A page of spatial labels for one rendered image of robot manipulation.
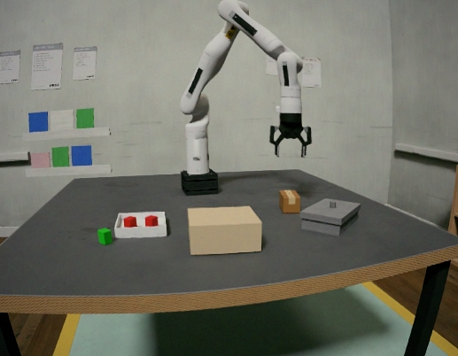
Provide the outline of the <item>green block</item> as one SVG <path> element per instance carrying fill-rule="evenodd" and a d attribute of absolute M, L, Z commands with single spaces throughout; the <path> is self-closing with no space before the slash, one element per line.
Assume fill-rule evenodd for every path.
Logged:
<path fill-rule="evenodd" d="M 98 230 L 97 232 L 98 232 L 99 243 L 107 245 L 113 242 L 111 230 L 107 228 L 102 228 Z"/>

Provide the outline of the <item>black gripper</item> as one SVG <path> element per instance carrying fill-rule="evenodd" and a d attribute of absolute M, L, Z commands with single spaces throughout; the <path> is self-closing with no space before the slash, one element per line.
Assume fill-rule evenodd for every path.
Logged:
<path fill-rule="evenodd" d="M 274 141 L 274 134 L 277 129 L 281 132 L 281 135 Z M 301 132 L 305 130 L 307 133 L 307 141 L 301 136 Z M 270 136 L 271 135 L 271 136 Z M 279 158 L 279 143 L 284 139 L 299 139 L 302 143 L 301 146 L 301 157 L 304 158 L 307 155 L 307 146 L 312 143 L 312 131 L 311 127 L 302 126 L 302 113 L 292 112 L 280 112 L 280 124 L 279 127 L 270 126 L 270 143 L 275 145 L 275 155 Z M 279 139 L 280 138 L 280 139 Z"/>

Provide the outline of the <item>brown cardboard box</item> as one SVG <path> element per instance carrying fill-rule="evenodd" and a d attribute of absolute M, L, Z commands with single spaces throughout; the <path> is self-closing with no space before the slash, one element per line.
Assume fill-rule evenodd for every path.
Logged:
<path fill-rule="evenodd" d="M 295 190 L 279 190 L 279 206 L 283 213 L 299 213 L 300 196 Z"/>

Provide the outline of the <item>red block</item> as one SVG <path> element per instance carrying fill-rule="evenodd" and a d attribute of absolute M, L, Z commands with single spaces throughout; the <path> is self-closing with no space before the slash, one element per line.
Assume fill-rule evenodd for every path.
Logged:
<path fill-rule="evenodd" d="M 156 227 L 158 225 L 158 216 L 150 215 L 145 217 L 145 227 Z"/>
<path fill-rule="evenodd" d="M 136 217 L 128 216 L 127 218 L 124 218 L 123 220 L 124 220 L 124 228 L 137 227 Z"/>

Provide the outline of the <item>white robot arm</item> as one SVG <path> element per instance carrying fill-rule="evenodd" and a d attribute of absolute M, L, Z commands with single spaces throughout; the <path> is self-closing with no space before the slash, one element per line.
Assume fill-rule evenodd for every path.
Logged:
<path fill-rule="evenodd" d="M 280 106 L 276 107 L 276 112 L 302 113 L 301 86 L 297 76 L 303 68 L 300 57 L 269 30 L 251 19 L 248 16 L 247 4 L 238 0 L 222 0 L 218 6 L 218 13 L 226 20 L 224 27 L 207 44 L 180 102 L 182 113 L 192 115 L 190 123 L 185 126 L 188 174 L 209 173 L 209 100 L 202 91 L 220 72 L 240 30 L 277 61 L 281 87 Z"/>

